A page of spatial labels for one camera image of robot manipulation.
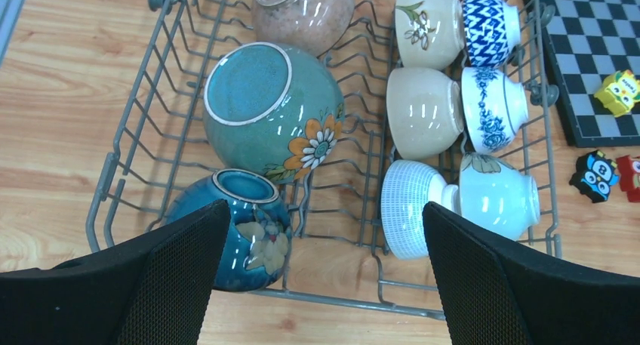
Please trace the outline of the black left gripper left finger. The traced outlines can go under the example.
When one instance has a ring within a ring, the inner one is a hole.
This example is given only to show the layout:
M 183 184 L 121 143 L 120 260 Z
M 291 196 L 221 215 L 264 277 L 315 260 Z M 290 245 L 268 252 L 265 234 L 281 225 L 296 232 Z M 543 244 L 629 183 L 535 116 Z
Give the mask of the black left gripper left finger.
M 3 344 L 195 344 L 226 241 L 217 200 L 49 269 L 1 275 Z

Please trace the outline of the white bowl green dashes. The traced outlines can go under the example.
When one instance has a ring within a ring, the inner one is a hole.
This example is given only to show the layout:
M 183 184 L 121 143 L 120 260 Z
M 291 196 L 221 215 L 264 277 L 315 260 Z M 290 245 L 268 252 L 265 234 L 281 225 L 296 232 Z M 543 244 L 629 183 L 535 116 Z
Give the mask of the white bowl green dashes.
M 398 159 L 388 168 L 380 196 L 386 243 L 400 260 L 429 255 L 423 228 L 423 209 L 435 202 L 458 214 L 459 186 L 449 184 L 432 166 Z

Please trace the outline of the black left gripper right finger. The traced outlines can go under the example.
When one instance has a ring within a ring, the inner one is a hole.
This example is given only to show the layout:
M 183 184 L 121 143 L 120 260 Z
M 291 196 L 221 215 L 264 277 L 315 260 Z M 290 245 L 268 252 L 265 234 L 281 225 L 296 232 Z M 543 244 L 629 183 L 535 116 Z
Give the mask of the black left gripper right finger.
M 544 254 L 429 202 L 423 228 L 454 344 L 637 344 L 639 280 Z

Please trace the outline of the mint green leaf bowl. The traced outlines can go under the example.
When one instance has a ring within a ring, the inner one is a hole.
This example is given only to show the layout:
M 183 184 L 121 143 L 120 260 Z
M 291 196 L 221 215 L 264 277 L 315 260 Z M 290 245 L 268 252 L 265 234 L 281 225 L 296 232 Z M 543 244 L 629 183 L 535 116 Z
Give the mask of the mint green leaf bowl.
M 460 215 L 511 240 L 540 222 L 537 183 L 502 159 L 468 152 L 459 175 Z

